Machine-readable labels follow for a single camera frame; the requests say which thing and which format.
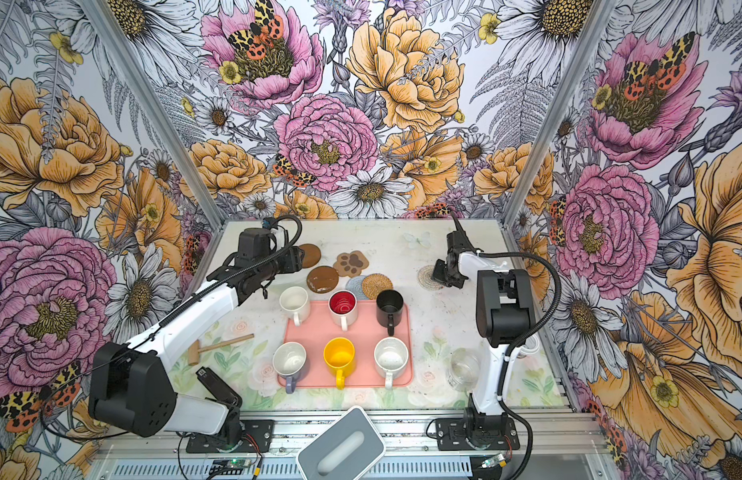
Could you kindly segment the clear glass round coaster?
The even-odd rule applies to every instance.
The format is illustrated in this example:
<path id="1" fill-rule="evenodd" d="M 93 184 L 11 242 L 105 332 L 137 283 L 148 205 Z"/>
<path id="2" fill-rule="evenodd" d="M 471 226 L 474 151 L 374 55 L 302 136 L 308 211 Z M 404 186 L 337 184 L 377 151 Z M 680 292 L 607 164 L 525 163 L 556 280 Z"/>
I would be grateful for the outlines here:
<path id="1" fill-rule="evenodd" d="M 434 265 L 426 265 L 419 269 L 417 279 L 422 288 L 428 291 L 437 291 L 443 285 L 433 278 Z"/>

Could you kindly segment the matte brown round coaster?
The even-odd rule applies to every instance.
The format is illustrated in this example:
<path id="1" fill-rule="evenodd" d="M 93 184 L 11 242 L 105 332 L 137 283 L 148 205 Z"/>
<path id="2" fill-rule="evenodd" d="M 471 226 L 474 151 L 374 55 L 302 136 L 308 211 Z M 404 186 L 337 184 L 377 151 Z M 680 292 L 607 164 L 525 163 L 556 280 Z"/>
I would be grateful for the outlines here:
<path id="1" fill-rule="evenodd" d="M 302 266 L 304 268 L 316 266 L 321 261 L 322 252 L 317 245 L 307 243 L 300 245 L 299 248 L 303 252 Z"/>

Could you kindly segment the glossy brown round coaster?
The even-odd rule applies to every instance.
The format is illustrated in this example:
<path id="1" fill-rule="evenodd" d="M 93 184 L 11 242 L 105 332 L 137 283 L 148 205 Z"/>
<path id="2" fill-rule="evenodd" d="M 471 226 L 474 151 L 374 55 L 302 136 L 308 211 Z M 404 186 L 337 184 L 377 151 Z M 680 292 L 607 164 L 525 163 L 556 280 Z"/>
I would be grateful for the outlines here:
<path id="1" fill-rule="evenodd" d="M 318 266 L 313 268 L 306 277 L 306 285 L 309 290 L 317 294 L 333 291 L 339 282 L 337 270 L 330 266 Z"/>

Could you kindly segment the black mug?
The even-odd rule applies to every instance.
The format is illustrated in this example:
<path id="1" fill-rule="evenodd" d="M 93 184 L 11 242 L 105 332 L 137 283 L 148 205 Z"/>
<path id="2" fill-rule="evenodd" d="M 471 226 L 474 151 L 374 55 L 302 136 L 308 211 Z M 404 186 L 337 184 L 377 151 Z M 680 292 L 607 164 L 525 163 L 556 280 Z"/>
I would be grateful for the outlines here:
<path id="1" fill-rule="evenodd" d="M 387 289 L 376 297 L 376 320 L 388 336 L 394 335 L 395 327 L 401 322 L 404 306 L 403 296 L 397 290 Z"/>

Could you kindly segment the woven wicker round coaster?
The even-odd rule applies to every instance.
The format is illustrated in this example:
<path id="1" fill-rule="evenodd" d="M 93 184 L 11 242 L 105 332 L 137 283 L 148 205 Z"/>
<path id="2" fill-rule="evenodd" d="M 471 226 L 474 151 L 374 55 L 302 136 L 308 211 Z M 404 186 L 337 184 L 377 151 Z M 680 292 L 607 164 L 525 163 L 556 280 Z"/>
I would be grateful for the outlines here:
<path id="1" fill-rule="evenodd" d="M 363 294 L 371 300 L 375 300 L 383 291 L 393 288 L 390 278 L 380 273 L 368 275 L 361 282 Z"/>

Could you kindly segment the brown paw print coaster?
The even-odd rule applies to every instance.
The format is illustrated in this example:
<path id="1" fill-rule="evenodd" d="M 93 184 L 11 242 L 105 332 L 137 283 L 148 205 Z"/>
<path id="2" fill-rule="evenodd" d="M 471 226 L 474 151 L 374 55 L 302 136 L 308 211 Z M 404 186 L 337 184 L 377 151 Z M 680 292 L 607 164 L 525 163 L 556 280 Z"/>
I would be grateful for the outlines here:
<path id="1" fill-rule="evenodd" d="M 333 264 L 333 268 L 340 277 L 354 278 L 362 274 L 370 265 L 369 260 L 359 250 L 340 253 Z"/>

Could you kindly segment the grey blue round coaster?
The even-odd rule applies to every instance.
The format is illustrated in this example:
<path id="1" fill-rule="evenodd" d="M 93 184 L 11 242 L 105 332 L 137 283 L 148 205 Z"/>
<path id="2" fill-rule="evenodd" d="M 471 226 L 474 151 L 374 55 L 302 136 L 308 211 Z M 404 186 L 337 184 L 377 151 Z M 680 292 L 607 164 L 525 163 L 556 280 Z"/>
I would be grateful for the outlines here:
<path id="1" fill-rule="evenodd" d="M 363 291 L 363 281 L 365 280 L 365 276 L 357 276 L 350 278 L 345 286 L 345 289 L 347 291 L 350 291 L 358 300 L 368 300 L 368 297 L 365 295 Z"/>

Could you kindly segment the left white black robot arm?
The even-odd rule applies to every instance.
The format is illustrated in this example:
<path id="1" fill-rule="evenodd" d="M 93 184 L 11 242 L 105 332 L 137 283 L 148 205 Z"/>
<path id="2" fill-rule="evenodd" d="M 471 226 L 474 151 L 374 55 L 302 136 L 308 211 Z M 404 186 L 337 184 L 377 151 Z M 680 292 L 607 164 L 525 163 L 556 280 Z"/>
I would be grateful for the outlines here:
<path id="1" fill-rule="evenodd" d="M 143 438 L 167 431 L 204 436 L 224 450 L 239 444 L 237 393 L 212 375 L 210 398 L 179 394 L 168 373 L 212 324 L 265 291 L 276 276 L 302 269 L 301 234 L 290 234 L 280 223 L 269 217 L 245 229 L 236 251 L 165 318 L 123 344 L 108 342 L 98 349 L 90 377 L 92 418 Z"/>

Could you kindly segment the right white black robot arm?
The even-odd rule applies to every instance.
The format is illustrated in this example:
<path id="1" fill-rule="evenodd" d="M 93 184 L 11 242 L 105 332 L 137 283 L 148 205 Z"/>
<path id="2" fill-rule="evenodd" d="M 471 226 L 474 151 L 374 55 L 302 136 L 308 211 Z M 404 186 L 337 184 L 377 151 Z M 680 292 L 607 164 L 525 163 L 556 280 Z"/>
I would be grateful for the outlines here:
<path id="1" fill-rule="evenodd" d="M 516 450 L 516 424 L 524 419 L 506 404 L 514 364 L 526 342 L 552 318 L 562 293 L 556 268 L 543 257 L 526 252 L 487 253 L 473 245 L 458 218 L 447 237 L 447 255 L 436 262 L 432 278 L 445 287 L 476 286 L 475 320 L 484 345 L 483 368 L 460 418 L 435 420 L 441 451 Z M 531 260 L 549 273 L 552 304 L 539 317 L 529 272 L 511 259 Z"/>

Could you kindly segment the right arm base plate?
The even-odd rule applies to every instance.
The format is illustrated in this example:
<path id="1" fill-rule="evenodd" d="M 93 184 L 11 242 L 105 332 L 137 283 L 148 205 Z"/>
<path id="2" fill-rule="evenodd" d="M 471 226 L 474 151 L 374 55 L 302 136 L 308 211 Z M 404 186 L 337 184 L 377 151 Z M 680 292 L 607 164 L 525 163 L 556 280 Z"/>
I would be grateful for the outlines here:
<path id="1" fill-rule="evenodd" d="M 435 435 L 440 451 L 513 451 L 520 449 L 517 428 L 508 416 L 488 427 L 468 427 L 463 418 L 438 418 Z"/>

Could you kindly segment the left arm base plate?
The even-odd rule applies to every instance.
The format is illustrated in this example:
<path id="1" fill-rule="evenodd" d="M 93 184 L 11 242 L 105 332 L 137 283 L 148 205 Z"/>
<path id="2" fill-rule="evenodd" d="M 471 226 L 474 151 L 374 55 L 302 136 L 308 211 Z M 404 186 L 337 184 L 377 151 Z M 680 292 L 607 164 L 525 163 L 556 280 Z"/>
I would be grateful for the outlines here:
<path id="1" fill-rule="evenodd" d="M 273 438 L 273 420 L 242 420 L 242 436 L 234 444 L 226 444 L 221 438 L 192 434 L 185 451 L 190 454 L 211 453 L 267 453 Z"/>

